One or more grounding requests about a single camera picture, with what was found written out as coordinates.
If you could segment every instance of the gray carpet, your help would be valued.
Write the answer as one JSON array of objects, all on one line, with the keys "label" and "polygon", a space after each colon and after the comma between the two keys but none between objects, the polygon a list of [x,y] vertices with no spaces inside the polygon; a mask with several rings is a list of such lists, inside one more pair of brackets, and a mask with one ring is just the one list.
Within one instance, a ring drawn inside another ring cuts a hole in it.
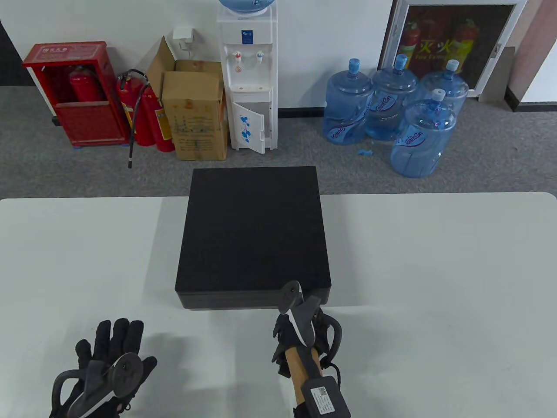
[{"label": "gray carpet", "polygon": [[[225,162],[184,162],[155,148],[74,150],[35,88],[0,88],[0,198],[184,196],[193,168],[317,166],[321,193],[547,191],[557,195],[557,117],[512,113],[505,104],[468,100],[436,173],[407,179],[389,148],[368,140],[338,147],[320,136],[320,118],[280,119],[278,149],[230,150]],[[373,148],[372,157],[357,155]]]}]

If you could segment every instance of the door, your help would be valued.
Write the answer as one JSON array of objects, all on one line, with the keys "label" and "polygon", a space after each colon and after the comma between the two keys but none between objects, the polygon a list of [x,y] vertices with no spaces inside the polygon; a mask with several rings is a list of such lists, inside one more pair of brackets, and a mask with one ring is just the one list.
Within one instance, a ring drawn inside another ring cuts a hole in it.
[{"label": "door", "polygon": [[0,86],[34,86],[21,57],[0,22]]},{"label": "door", "polygon": [[265,117],[262,114],[232,103],[236,141],[241,148],[265,154]]}]

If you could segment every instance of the white water dispenser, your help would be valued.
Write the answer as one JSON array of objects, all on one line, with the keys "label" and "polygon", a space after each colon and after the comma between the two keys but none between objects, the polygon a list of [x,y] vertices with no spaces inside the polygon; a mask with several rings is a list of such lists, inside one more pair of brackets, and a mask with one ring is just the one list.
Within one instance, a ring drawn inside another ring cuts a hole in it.
[{"label": "white water dispenser", "polygon": [[[249,0],[255,4],[258,0]],[[277,148],[277,2],[239,13],[219,3],[217,24],[232,148]]]}]

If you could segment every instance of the black box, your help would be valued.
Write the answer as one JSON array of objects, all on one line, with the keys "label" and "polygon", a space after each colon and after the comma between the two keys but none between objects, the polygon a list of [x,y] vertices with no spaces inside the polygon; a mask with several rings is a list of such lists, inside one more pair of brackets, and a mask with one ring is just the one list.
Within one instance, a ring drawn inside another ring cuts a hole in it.
[{"label": "black box", "polygon": [[315,167],[195,169],[175,286],[182,305],[275,308],[290,280],[327,302]]}]

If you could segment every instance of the hand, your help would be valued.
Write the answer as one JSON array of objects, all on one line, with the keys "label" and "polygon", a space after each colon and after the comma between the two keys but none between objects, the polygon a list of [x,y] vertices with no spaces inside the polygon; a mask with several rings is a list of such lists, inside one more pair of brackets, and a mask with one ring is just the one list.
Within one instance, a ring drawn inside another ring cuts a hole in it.
[{"label": "hand", "polygon": [[[322,310],[319,308],[312,319],[315,330],[315,344],[313,348],[317,350],[318,355],[328,354],[330,347],[327,340],[327,331],[329,324],[320,320]],[[294,326],[290,323],[288,315],[279,315],[273,330],[273,338],[277,338],[278,346],[273,355],[272,362],[278,364],[278,373],[284,377],[290,378],[290,369],[286,361],[285,352],[292,347],[302,347],[303,344],[298,338]]]},{"label": "hand", "polygon": [[[91,360],[104,361],[108,369],[120,356],[125,353],[139,353],[141,337],[143,336],[143,322],[132,321],[121,318],[114,323],[113,336],[110,338],[110,321],[106,320],[99,324],[95,337],[95,348],[91,355],[91,344],[86,339],[82,339],[75,346],[79,369],[87,369]],[[143,375],[138,386],[123,398],[112,397],[108,402],[100,405],[89,417],[92,418],[114,418],[125,409],[129,409],[131,399],[137,393],[139,386],[145,382],[155,366],[157,359],[147,357],[143,360]],[[83,393],[85,382],[79,380],[70,396],[57,410],[52,410],[50,418],[66,418],[67,411],[71,404]]]}]

